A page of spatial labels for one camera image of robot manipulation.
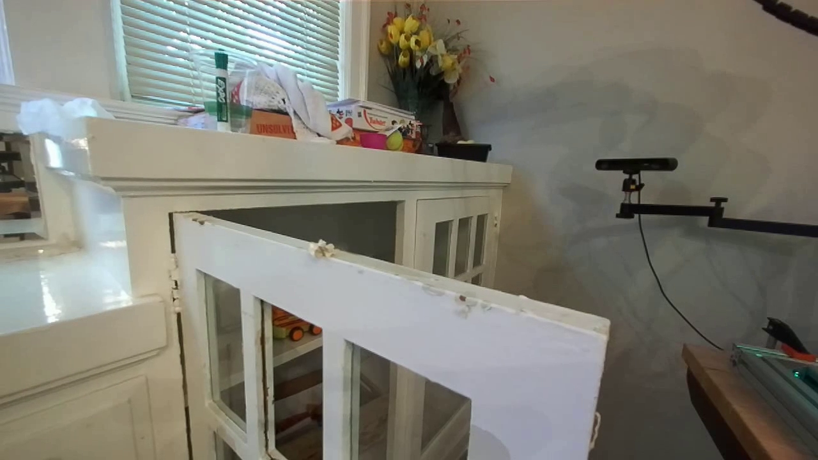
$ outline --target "bouquet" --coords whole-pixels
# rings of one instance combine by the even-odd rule
[[[386,16],[379,53],[398,108],[424,114],[436,101],[456,94],[471,53],[461,37],[461,20],[446,20],[446,32],[433,29],[427,3],[405,3],[405,12]]]

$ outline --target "window blinds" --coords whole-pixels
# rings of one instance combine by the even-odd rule
[[[199,105],[216,94],[213,53],[282,63],[337,99],[340,0],[120,0],[133,99]]]

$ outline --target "cabinet top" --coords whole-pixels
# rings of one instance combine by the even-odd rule
[[[131,287],[80,247],[0,251],[0,336],[133,306]]]
[[[83,137],[46,137],[46,163],[99,181],[342,181],[346,186],[507,186],[511,165],[299,144],[177,124],[88,119]]]

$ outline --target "wall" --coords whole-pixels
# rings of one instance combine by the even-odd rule
[[[16,82],[35,90],[120,94],[111,0],[6,0]]]
[[[616,220],[622,174],[593,161],[675,155],[675,174],[645,175],[646,201],[727,195],[737,216],[818,221],[818,40],[753,0],[430,4],[476,46],[467,132],[517,165],[502,287],[613,319],[597,458],[719,458],[680,358],[701,340],[660,298],[636,221]],[[386,82],[377,53],[370,82]],[[778,313],[818,348],[816,243],[678,216],[646,216],[645,232],[669,296],[722,344],[761,342]]]

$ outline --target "green bottle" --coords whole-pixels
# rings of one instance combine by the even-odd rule
[[[218,129],[231,129],[231,119],[228,119],[228,53],[223,48],[216,50],[216,119],[218,119]]]

